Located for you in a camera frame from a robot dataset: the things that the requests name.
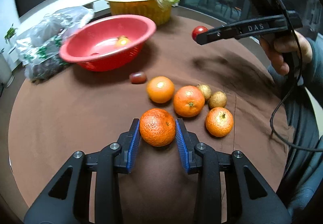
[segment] red colander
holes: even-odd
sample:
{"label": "red colander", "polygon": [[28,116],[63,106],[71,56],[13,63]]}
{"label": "red colander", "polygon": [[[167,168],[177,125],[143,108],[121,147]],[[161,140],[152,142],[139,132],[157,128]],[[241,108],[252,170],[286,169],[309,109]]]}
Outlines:
{"label": "red colander", "polygon": [[[84,26],[61,46],[59,55],[90,71],[108,71],[132,61],[155,31],[156,25],[149,18],[115,15]],[[116,47],[120,36],[126,36],[130,42]]]}

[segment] tangerine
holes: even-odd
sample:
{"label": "tangerine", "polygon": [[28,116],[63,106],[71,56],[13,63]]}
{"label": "tangerine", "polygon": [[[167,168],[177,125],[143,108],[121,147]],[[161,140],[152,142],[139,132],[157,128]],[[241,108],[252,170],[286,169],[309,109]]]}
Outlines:
{"label": "tangerine", "polygon": [[198,115],[204,103],[204,95],[195,86],[184,86],[174,95],[174,110],[183,117]]}
{"label": "tangerine", "polygon": [[166,146],[175,138],[175,120],[169,112],[153,108],[141,116],[139,131],[148,144]]}
{"label": "tangerine", "polygon": [[174,90],[173,82],[164,76],[157,76],[151,79],[146,88],[150,99],[158,104],[169,101],[174,94]]}
{"label": "tangerine", "polygon": [[223,107],[215,107],[209,111],[205,119],[206,129],[216,137],[226,136],[233,128],[233,116]]}

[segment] cherry tomato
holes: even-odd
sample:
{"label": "cherry tomato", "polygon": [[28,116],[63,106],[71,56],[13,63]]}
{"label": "cherry tomato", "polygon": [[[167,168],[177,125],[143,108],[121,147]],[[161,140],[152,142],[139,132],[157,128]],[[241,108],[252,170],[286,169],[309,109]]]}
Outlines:
{"label": "cherry tomato", "polygon": [[144,72],[137,72],[129,75],[130,82],[132,84],[143,84],[147,80],[147,76]]}
{"label": "cherry tomato", "polygon": [[195,29],[192,31],[192,38],[193,40],[195,41],[196,40],[196,36],[203,33],[203,32],[206,32],[207,31],[207,28],[204,27],[204,26],[197,26],[195,27]]}

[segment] brown tablecloth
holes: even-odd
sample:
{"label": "brown tablecloth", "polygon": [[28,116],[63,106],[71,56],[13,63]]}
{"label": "brown tablecloth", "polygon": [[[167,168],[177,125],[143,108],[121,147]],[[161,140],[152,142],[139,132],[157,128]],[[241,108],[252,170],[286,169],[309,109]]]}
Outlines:
{"label": "brown tablecloth", "polygon": [[[203,24],[173,17],[158,28],[136,59],[117,70],[94,73],[73,65],[44,83],[23,83],[11,114],[9,153],[29,206],[76,150],[101,150],[129,130],[133,118],[156,106],[177,118],[172,102],[156,105],[147,97],[146,84],[129,82],[129,74],[136,71],[145,71],[148,79],[167,76],[176,89],[206,83],[212,91],[225,91],[226,108],[235,119],[230,134],[223,138],[208,134],[207,105],[198,116],[185,119],[187,130],[217,151],[241,150],[277,189],[287,148],[270,136],[270,115],[279,103],[272,79],[234,39],[196,44],[191,32],[197,25]],[[290,135],[283,108],[275,125],[282,135]],[[196,176],[184,173],[175,141],[163,148],[141,141],[133,172],[120,176],[125,223],[191,223],[196,182]]]}

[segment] metal screw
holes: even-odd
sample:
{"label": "metal screw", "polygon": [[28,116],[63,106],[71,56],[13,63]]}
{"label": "metal screw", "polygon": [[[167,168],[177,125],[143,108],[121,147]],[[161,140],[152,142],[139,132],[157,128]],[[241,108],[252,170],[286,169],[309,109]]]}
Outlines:
{"label": "metal screw", "polygon": [[234,152],[233,152],[233,155],[234,155],[236,158],[242,158],[243,153],[242,153],[241,151],[234,151]]}
{"label": "metal screw", "polygon": [[206,148],[206,144],[204,144],[204,143],[198,143],[198,144],[196,144],[196,147],[197,147],[198,149],[203,150],[203,149],[205,149],[205,148]]}
{"label": "metal screw", "polygon": [[82,153],[81,151],[76,151],[76,152],[73,154],[73,156],[74,156],[75,158],[80,158],[81,156],[83,156],[83,153]]}
{"label": "metal screw", "polygon": [[116,150],[116,149],[118,149],[120,147],[120,145],[118,144],[118,143],[112,143],[111,145],[110,145],[110,148],[111,149],[113,149],[113,150]]}

